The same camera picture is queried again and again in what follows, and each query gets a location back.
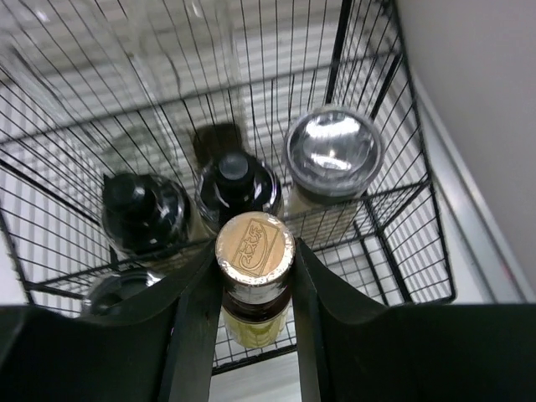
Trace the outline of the yellow label bottle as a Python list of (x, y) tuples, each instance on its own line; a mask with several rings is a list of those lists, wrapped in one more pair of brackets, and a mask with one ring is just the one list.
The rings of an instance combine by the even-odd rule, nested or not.
[(239, 345), (267, 347), (283, 330), (295, 255), (292, 232), (271, 214), (239, 214), (220, 230), (215, 257), (224, 277), (222, 314)]

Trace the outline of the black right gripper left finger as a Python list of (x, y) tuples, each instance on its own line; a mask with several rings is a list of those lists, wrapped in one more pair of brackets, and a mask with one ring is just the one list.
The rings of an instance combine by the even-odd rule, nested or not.
[(205, 401), (222, 300), (214, 244), (105, 316), (1, 309), (4, 401)]

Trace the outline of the glass bottle dark contents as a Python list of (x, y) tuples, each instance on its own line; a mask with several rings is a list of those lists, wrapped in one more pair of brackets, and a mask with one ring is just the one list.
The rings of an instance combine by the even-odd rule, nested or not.
[(137, 72), (180, 167), (246, 149), (244, 99), (226, 1), (132, 1)]

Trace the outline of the spice jar foil lid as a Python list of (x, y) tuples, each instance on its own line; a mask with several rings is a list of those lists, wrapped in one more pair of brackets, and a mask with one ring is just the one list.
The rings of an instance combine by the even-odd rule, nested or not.
[(326, 105), (291, 124), (283, 152), (291, 176), (288, 213), (298, 214), (361, 196), (381, 170), (385, 145), (369, 117)]

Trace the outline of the white spice jar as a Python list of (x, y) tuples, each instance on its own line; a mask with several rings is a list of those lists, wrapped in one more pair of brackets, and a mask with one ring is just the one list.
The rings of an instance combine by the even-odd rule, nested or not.
[(212, 234), (233, 217), (260, 211), (281, 216), (281, 181), (269, 165), (244, 151), (226, 152), (207, 164), (196, 188), (195, 203)]
[(164, 275), (146, 269), (115, 272), (99, 277), (83, 297), (80, 315), (105, 316), (116, 304), (137, 295), (163, 278)]

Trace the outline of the brown spice jar black lid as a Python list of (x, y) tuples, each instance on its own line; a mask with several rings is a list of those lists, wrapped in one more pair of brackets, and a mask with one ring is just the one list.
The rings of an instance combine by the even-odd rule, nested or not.
[(118, 255), (146, 264), (173, 258), (185, 246), (208, 237), (186, 190), (157, 174), (106, 177), (101, 226)]

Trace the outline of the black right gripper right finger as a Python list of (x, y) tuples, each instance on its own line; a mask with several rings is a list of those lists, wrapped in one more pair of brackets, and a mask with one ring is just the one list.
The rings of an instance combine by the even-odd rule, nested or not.
[(305, 401), (532, 401), (532, 304), (386, 307), (298, 241), (292, 267)]

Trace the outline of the glass bottle gold pourer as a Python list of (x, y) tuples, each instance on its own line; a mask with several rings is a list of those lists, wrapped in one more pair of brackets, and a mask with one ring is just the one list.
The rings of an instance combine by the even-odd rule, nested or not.
[(105, 173), (168, 173), (148, 86), (93, 2), (3, 1), (1, 68)]

